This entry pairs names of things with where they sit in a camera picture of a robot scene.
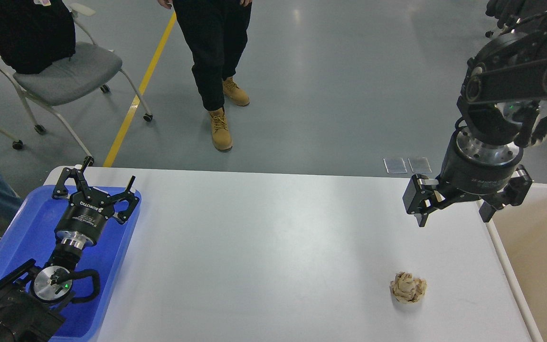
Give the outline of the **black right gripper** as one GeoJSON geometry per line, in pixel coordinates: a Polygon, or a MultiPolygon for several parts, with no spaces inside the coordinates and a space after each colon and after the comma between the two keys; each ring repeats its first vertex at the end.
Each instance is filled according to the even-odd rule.
{"type": "Polygon", "coordinates": [[[402,196],[406,212],[416,218],[419,227],[425,227],[430,214],[457,203],[467,192],[482,195],[479,214],[483,222],[489,222],[495,212],[525,200],[533,179],[519,164],[523,154],[512,142],[487,144],[469,128],[460,128],[450,138],[438,179],[423,174],[410,178],[402,196]]]}

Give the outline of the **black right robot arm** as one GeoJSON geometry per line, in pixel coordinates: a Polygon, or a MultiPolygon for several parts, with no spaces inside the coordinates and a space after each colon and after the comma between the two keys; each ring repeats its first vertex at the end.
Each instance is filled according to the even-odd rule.
{"type": "Polygon", "coordinates": [[[468,60],[456,122],[441,172],[412,175],[402,197],[424,227],[430,214],[454,203],[482,200],[488,222],[495,212],[523,203],[532,178],[520,164],[524,149],[547,135],[547,0],[492,0],[488,15],[499,36],[468,60]]]}

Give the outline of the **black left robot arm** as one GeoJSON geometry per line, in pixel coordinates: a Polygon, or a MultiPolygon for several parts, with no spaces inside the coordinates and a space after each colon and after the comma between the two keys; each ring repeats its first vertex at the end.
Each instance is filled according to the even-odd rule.
{"type": "Polygon", "coordinates": [[[104,320],[140,194],[65,167],[26,198],[0,241],[0,342],[89,342],[104,320]]]}

